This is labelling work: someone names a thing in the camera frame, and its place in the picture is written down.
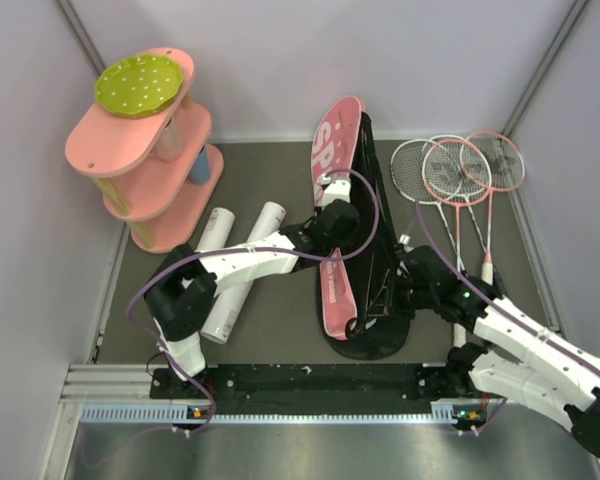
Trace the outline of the pink sport racket bag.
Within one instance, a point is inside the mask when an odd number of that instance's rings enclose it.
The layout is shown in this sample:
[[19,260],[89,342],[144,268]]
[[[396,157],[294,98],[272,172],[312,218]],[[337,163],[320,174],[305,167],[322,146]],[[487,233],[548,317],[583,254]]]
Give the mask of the pink sport racket bag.
[[413,320],[396,315],[392,306],[402,247],[362,99],[346,95],[329,108],[315,130],[310,160],[315,206],[322,175],[349,177],[351,204],[361,224],[359,246],[347,254],[336,251],[335,261],[319,266],[316,297],[323,335],[342,357],[385,359],[404,346]]

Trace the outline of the pink white badminton racket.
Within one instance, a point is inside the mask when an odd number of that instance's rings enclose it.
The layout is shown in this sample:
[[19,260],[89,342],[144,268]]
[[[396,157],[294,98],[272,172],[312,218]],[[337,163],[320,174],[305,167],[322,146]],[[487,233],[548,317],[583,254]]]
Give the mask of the pink white badminton racket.
[[422,180],[429,193],[455,213],[456,268],[463,272],[461,210],[482,202],[492,186],[485,155],[464,138],[444,138],[425,154]]

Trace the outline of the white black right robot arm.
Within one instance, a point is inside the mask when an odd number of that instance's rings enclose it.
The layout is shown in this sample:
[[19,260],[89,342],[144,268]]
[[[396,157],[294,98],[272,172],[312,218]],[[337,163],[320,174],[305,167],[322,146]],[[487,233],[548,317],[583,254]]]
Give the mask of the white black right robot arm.
[[494,285],[455,270],[429,246],[397,248],[406,304],[489,342],[449,355],[446,380],[456,394],[475,390],[512,400],[566,430],[600,460],[600,357],[533,320]]

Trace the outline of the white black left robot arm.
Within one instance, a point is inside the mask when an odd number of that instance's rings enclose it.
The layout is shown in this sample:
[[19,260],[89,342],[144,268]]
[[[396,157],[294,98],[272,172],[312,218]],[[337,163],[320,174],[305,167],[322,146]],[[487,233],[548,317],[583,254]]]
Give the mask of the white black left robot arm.
[[309,220],[254,242],[215,252],[193,251],[184,245],[174,249],[143,294],[174,370],[174,387],[189,397],[206,387],[199,331],[216,297],[260,278],[312,268],[351,243],[359,227],[356,207],[336,200]]

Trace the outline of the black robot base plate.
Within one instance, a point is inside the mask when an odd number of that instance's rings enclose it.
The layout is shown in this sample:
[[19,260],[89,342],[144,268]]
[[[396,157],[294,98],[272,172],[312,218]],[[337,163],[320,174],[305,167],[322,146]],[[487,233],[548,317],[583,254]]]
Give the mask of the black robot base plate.
[[224,415],[419,413],[438,400],[491,406],[496,399],[455,383],[441,364],[219,364],[195,380]]

